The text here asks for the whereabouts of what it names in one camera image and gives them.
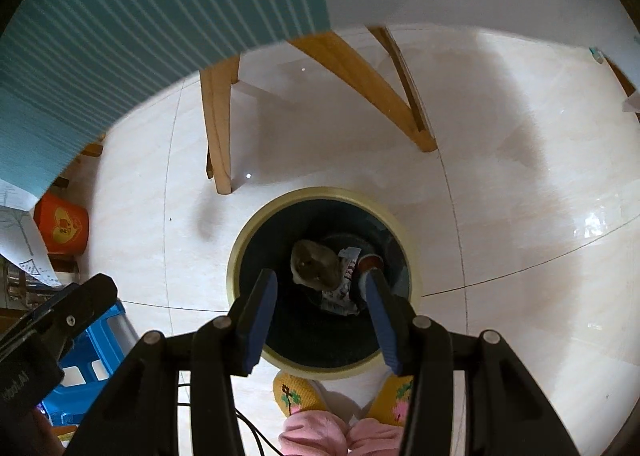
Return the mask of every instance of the pink pants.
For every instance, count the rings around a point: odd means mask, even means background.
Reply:
[[[279,439],[287,456],[397,456],[402,431],[373,418],[349,428],[330,412],[303,411],[285,420]]]

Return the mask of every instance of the person's leg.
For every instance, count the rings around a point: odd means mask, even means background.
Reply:
[[[366,418],[347,435],[350,456],[396,456],[409,411],[412,376],[391,375],[371,404]]]
[[[273,396],[288,418],[279,437],[286,456],[347,456],[346,424],[332,414],[310,380],[279,372]]]
[[[280,451],[286,456],[346,456],[346,424],[328,411],[308,410],[284,421]]]
[[[347,434],[350,456],[397,456],[404,427],[364,418]]]

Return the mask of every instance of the blue plastic stool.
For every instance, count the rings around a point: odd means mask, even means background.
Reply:
[[[124,315],[124,306],[120,301],[111,306],[98,320],[74,339],[74,346],[60,360],[61,368],[76,367],[80,371],[84,384],[63,386],[59,384],[42,401],[51,420],[51,425],[77,425],[94,402],[102,388],[111,378],[124,359],[122,348],[118,344],[109,324],[111,317]],[[108,378],[99,380],[92,362],[100,360]]]

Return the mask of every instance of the wooden chair leg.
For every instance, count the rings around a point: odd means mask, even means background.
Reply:
[[[393,88],[351,46],[334,32],[289,41],[318,61],[391,120],[421,151],[437,149],[427,129],[416,126],[412,110]]]
[[[625,91],[625,95],[630,97],[636,92],[636,87],[631,83],[631,81],[627,78],[625,74],[622,73],[622,70],[618,68],[618,65],[609,59],[609,57],[604,58],[609,64],[609,67],[613,70],[613,74],[618,79],[618,82],[622,86],[622,89]]]
[[[52,185],[53,187],[66,189],[67,187],[69,187],[69,180],[67,178],[62,178],[62,176],[57,176]]]
[[[84,149],[80,151],[80,154],[84,156],[93,156],[94,158],[98,158],[102,154],[102,150],[104,147],[101,144],[87,144],[84,146]]]
[[[385,26],[372,26],[368,28],[368,30],[382,45],[382,48],[386,50],[396,67],[396,72],[398,73],[398,77],[402,83],[402,87],[404,88],[404,93],[406,94],[406,99],[409,102],[411,113],[414,116],[416,127],[419,131],[429,129],[424,118],[424,107],[422,105],[422,100],[420,100],[420,94],[418,93],[418,89],[415,87],[414,78],[411,76],[411,72],[406,65],[404,57],[402,57],[402,52],[400,51],[396,40]]]
[[[231,84],[238,82],[239,65],[240,56],[235,56],[200,71],[204,125],[209,143],[207,175],[213,174],[219,194],[231,194],[229,105]]]

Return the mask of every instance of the orange box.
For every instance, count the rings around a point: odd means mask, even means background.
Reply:
[[[89,214],[84,207],[45,192],[33,219],[50,254],[79,256],[84,252],[89,239]]]

